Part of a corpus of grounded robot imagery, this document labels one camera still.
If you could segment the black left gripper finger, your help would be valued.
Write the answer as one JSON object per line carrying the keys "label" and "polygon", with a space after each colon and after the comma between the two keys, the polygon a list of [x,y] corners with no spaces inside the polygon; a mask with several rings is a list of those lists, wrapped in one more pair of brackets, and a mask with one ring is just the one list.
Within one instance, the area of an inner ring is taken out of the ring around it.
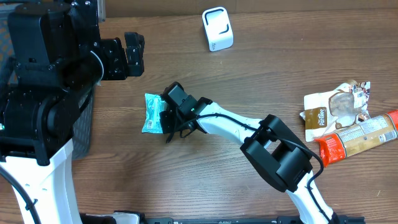
{"label": "black left gripper finger", "polygon": [[143,55],[139,51],[127,51],[129,77],[140,77],[144,73]]}
{"label": "black left gripper finger", "polygon": [[136,50],[141,55],[144,52],[145,40],[144,36],[137,32],[125,32],[124,38],[126,41],[126,55],[130,56],[133,54],[133,50]]}

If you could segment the teal snack bar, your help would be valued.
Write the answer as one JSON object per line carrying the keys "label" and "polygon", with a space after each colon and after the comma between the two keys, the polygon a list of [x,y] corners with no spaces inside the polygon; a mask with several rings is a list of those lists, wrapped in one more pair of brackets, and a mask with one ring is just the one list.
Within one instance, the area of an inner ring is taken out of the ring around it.
{"label": "teal snack bar", "polygon": [[146,93],[146,119],[142,127],[143,133],[162,134],[163,130],[160,123],[160,113],[166,110],[167,103],[160,97]]}

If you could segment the clear brown snack bag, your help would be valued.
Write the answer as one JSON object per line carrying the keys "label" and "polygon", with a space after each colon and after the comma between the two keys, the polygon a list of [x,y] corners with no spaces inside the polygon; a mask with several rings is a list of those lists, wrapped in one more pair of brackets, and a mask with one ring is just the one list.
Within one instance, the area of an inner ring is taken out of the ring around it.
{"label": "clear brown snack bag", "polygon": [[369,119],[370,90],[370,82],[348,80],[332,91],[304,96],[300,117],[305,121],[305,140],[311,142]]}

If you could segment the orange pasta package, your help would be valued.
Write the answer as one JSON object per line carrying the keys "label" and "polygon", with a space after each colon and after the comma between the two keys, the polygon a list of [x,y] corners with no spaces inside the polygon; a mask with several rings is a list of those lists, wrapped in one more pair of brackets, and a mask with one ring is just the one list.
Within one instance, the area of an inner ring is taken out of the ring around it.
{"label": "orange pasta package", "polygon": [[326,167],[397,139],[397,111],[390,111],[316,139]]}

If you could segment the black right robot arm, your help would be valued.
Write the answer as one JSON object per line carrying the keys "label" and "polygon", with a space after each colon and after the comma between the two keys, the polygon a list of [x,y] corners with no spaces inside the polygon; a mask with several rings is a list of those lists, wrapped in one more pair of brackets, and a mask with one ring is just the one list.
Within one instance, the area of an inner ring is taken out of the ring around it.
{"label": "black right robot arm", "polygon": [[194,131],[224,137],[240,146],[256,172],[271,187],[289,195],[302,223],[339,223],[338,215],[322,198],[315,179],[323,172],[313,171],[311,151],[274,115],[265,119],[240,116],[211,99],[195,99],[179,82],[173,82],[161,95],[146,93],[146,121],[143,132],[175,133],[185,138]]}

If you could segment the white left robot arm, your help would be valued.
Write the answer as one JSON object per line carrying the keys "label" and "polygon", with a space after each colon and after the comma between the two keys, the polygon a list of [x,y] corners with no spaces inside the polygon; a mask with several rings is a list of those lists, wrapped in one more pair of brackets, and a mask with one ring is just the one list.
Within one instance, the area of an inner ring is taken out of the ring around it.
{"label": "white left robot arm", "polygon": [[1,175],[25,223],[145,222],[138,212],[80,213],[72,177],[77,121],[96,85],[144,72],[143,35],[102,39],[99,1],[4,1],[13,55],[1,70]]}

